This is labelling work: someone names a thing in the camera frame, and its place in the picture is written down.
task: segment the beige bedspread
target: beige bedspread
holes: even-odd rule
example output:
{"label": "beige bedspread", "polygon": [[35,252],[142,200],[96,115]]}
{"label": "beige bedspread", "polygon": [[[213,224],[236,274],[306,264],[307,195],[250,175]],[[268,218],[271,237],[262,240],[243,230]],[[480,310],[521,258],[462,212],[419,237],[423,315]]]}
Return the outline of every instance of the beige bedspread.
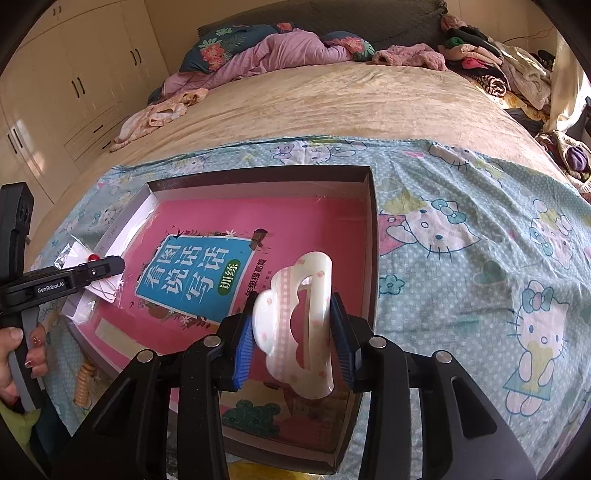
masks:
{"label": "beige bedspread", "polygon": [[115,165],[299,135],[437,140],[567,182],[520,125],[455,73],[354,62],[279,70],[219,87],[189,107],[187,115],[101,156],[43,219],[27,248],[27,265],[86,191]]}

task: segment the yellow plastic bag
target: yellow plastic bag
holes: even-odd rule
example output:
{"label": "yellow plastic bag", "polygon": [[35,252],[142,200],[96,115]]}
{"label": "yellow plastic bag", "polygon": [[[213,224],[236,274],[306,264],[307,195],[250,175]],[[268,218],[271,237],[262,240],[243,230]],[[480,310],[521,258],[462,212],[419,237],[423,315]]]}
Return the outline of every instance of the yellow plastic bag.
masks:
{"label": "yellow plastic bag", "polygon": [[228,464],[230,480],[323,480],[323,475],[290,472],[272,466],[239,460]]}

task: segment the wardrobe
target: wardrobe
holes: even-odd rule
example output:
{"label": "wardrobe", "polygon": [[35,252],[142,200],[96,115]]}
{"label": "wardrobe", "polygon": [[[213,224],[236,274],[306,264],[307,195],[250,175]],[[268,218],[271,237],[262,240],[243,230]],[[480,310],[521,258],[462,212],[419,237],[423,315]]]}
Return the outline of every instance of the wardrobe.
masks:
{"label": "wardrobe", "polygon": [[167,76],[144,0],[46,10],[0,76],[0,181],[27,181],[33,232]]}

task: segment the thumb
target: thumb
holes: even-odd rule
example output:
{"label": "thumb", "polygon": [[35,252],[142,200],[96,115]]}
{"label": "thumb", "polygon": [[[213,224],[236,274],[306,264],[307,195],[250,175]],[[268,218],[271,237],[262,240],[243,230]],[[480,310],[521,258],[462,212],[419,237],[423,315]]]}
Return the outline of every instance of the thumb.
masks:
{"label": "thumb", "polygon": [[8,354],[21,344],[22,337],[23,332],[20,328],[0,329],[0,388],[6,388],[12,381],[8,366]]}

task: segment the pink blanket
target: pink blanket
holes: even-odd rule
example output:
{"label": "pink blanket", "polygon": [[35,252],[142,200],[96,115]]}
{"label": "pink blanket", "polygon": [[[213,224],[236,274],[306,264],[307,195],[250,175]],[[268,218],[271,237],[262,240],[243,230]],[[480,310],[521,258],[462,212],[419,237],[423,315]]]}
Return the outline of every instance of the pink blanket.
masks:
{"label": "pink blanket", "polygon": [[339,45],[325,47],[315,33],[296,28],[293,32],[269,35],[236,55],[215,73],[175,73],[164,82],[160,99],[201,87],[211,90],[232,80],[274,70],[348,60],[353,60],[353,56],[346,48]]}

